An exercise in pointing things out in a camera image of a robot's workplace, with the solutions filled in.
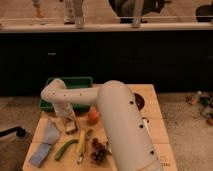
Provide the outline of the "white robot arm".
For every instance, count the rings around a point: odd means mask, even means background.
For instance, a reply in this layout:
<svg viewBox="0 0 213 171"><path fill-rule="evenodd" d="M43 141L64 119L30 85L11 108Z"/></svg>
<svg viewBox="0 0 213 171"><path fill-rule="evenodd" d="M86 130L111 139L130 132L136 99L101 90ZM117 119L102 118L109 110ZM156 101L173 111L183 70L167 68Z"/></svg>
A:
<svg viewBox="0 0 213 171"><path fill-rule="evenodd" d="M95 105L118 171L163 171L151 137L142 120L132 90L116 80L100 87L67 89L54 79L41 98L62 110L66 104Z"/></svg>

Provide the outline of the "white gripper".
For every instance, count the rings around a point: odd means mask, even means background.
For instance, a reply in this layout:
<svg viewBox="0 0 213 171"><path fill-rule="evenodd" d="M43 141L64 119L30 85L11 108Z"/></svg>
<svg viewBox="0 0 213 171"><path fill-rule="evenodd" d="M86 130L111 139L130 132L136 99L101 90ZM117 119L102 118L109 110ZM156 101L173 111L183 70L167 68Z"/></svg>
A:
<svg viewBox="0 0 213 171"><path fill-rule="evenodd" d="M69 103L53 104L56 116L61 118L64 123L75 122L75 113L73 106Z"/></svg>

